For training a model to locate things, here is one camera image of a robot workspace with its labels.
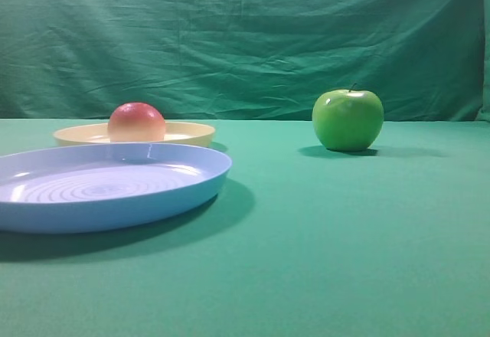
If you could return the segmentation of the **round red-topped bread bun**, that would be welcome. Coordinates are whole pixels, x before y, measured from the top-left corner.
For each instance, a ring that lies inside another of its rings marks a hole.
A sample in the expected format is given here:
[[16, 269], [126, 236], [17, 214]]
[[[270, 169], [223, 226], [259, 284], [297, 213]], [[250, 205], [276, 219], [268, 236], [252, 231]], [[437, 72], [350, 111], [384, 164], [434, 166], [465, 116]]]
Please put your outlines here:
[[110, 115], [107, 132], [110, 142], [160, 142], [166, 133], [165, 119], [147, 103], [124, 103]]

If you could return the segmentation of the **yellow plastic plate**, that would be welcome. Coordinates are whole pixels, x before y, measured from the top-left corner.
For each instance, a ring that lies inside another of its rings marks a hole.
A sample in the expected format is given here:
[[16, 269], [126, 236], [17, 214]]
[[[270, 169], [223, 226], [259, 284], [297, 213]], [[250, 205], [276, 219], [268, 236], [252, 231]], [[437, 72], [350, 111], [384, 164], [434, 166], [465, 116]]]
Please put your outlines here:
[[[170, 121], [166, 123], [162, 142], [208, 147], [214, 137], [215, 128], [201, 123]], [[58, 146], [109, 143], [107, 123], [79, 125], [59, 129], [53, 134]]]

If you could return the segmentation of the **blue plastic plate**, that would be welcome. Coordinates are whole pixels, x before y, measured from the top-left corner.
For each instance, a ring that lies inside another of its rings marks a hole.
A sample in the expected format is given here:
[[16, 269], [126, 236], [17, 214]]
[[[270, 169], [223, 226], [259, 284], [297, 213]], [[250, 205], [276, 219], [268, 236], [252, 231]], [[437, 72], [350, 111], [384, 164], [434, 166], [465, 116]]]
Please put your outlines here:
[[214, 198], [233, 162], [171, 143], [104, 143], [1, 158], [1, 229], [79, 234], [152, 223]]

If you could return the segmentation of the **green apple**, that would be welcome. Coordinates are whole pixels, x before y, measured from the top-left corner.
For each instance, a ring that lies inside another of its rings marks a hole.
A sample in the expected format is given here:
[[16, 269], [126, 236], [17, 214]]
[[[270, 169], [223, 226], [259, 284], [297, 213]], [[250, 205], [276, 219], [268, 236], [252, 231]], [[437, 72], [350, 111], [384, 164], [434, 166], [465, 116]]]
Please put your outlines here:
[[315, 135], [326, 149], [332, 151], [368, 149], [383, 124], [381, 99], [369, 90], [331, 90], [318, 97], [312, 109]]

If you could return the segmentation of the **green table cloth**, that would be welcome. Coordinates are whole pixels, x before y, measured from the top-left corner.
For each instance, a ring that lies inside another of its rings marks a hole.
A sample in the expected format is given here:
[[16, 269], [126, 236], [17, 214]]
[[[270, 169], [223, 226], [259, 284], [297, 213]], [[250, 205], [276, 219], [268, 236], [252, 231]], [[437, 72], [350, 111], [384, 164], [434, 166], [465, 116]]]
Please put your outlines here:
[[98, 234], [1, 235], [3, 336], [487, 336], [489, 125], [214, 122], [210, 204]]

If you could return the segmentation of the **green backdrop cloth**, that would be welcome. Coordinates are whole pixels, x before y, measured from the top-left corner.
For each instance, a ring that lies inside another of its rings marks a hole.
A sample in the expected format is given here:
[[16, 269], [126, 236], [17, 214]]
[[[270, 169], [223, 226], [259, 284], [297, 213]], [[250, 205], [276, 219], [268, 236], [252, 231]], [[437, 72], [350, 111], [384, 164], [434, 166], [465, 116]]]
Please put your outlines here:
[[489, 0], [1, 0], [1, 115], [305, 120], [376, 93], [390, 121], [489, 118]]

